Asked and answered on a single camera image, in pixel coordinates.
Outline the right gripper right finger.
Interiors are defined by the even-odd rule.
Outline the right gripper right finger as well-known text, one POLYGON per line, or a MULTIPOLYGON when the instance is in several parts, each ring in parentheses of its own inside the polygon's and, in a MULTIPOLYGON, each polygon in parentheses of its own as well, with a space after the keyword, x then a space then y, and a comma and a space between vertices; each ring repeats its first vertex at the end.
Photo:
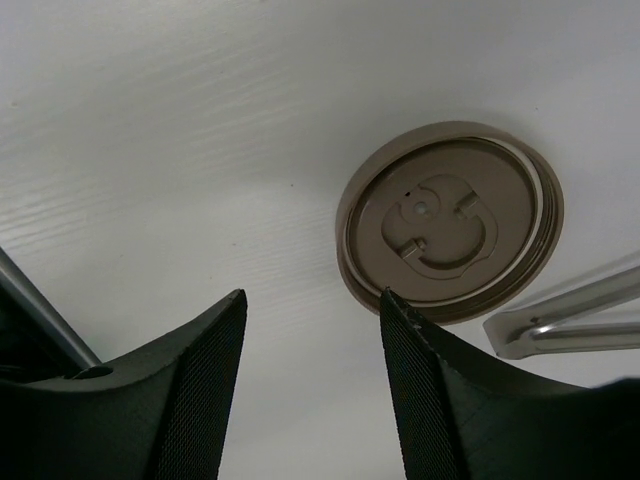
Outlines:
POLYGON ((584 388, 518 369, 391 290, 380 328, 407 478, 638 478, 638 380, 584 388))

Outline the steel food tongs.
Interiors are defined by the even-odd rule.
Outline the steel food tongs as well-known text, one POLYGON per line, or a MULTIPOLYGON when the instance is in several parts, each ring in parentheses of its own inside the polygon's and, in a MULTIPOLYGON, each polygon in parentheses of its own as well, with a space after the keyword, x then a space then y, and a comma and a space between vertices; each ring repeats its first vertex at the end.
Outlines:
POLYGON ((635 251, 492 315, 483 328, 495 354, 506 360, 637 349, 639 315, 607 312, 638 298, 635 251))

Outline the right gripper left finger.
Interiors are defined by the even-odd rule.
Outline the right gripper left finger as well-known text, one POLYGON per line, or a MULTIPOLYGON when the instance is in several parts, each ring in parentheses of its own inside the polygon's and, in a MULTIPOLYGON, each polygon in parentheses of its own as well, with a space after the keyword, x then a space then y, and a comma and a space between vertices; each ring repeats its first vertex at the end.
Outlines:
POLYGON ((238 289, 99 368, 3 381, 2 478, 217 478, 246 321, 238 289))

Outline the brown round lid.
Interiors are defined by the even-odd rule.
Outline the brown round lid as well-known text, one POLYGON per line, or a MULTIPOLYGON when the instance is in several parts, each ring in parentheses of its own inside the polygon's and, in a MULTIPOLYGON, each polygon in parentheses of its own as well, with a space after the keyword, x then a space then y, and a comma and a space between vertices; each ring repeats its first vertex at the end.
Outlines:
POLYGON ((336 260, 368 310, 389 289, 455 324, 525 289, 563 222, 561 183, 535 148, 491 125, 438 122, 393 138, 355 171, 336 212, 336 260))

